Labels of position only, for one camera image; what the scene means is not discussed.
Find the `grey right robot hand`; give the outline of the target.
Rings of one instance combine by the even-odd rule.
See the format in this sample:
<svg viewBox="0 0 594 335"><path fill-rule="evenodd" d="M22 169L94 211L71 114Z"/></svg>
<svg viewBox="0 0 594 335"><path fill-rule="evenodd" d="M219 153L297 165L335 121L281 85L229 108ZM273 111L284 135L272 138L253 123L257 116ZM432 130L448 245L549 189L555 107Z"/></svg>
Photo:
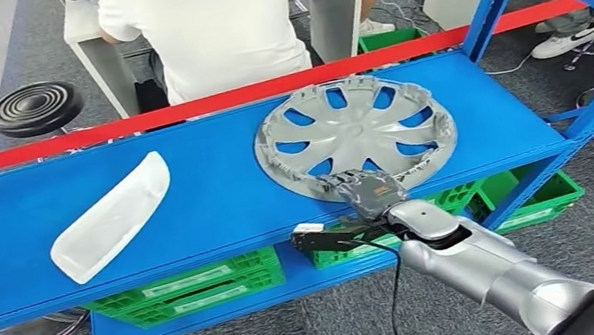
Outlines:
<svg viewBox="0 0 594 335"><path fill-rule="evenodd" d="M325 183L367 221L376 221L392 206L408 200L404 187L385 171L348 170L326 176Z"/></svg>

